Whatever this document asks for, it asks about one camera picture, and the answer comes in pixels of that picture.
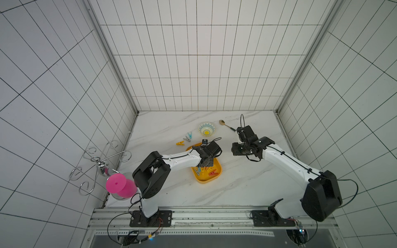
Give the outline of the red clothespin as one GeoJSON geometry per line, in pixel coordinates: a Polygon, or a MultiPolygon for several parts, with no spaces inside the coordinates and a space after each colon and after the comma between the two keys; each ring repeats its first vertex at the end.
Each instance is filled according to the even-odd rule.
{"type": "Polygon", "coordinates": [[[209,175],[209,176],[217,176],[217,175],[219,175],[219,173],[217,173],[217,172],[214,170],[214,171],[210,172],[208,175],[209,175]]]}

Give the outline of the yellow storage box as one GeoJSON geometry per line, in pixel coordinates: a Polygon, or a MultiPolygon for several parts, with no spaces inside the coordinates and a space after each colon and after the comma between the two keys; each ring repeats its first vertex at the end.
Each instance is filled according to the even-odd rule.
{"type": "Polygon", "coordinates": [[[201,157],[198,165],[191,168],[199,183],[208,183],[221,175],[222,166],[217,158],[222,154],[222,149],[216,142],[198,143],[188,147],[186,151],[197,151],[201,157]]]}

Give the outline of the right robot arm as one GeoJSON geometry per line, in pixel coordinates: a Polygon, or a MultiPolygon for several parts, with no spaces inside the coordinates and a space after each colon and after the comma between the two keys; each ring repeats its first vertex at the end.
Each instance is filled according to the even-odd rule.
{"type": "Polygon", "coordinates": [[[335,174],[328,170],[321,172],[304,164],[267,137],[252,143],[235,142],[232,144],[231,152],[234,156],[254,155],[258,162],[270,162],[302,188],[302,193],[278,199],[269,206],[269,211],[275,212],[278,217],[287,219],[307,216],[322,222],[342,206],[343,201],[335,174]]]}

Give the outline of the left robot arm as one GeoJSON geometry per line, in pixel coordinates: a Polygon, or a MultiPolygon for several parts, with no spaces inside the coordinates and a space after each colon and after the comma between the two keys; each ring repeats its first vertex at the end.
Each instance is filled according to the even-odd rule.
{"type": "Polygon", "coordinates": [[[185,168],[212,167],[214,160],[222,154],[216,142],[192,146],[187,151],[173,155],[161,155],[158,151],[150,153],[132,173],[138,188],[144,217],[151,218],[159,211],[159,204],[152,198],[160,192],[169,174],[185,168]]]}

